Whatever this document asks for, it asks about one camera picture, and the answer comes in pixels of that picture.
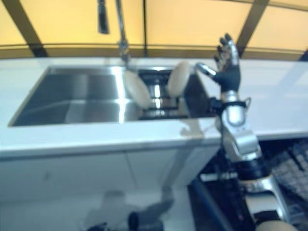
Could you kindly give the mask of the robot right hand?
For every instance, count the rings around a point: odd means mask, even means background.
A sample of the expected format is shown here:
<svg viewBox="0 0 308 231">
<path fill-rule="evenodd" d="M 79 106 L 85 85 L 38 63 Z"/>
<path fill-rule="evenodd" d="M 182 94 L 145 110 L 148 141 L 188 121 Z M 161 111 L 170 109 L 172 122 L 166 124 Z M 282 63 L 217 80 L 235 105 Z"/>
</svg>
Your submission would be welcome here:
<svg viewBox="0 0 308 231">
<path fill-rule="evenodd" d="M 213 57 L 217 69 L 215 70 L 202 62 L 197 62 L 195 69 L 216 82 L 220 86 L 221 92 L 238 92 L 241 71 L 236 44 L 229 33 L 221 37 L 219 42 L 217 54 Z"/>
</svg>

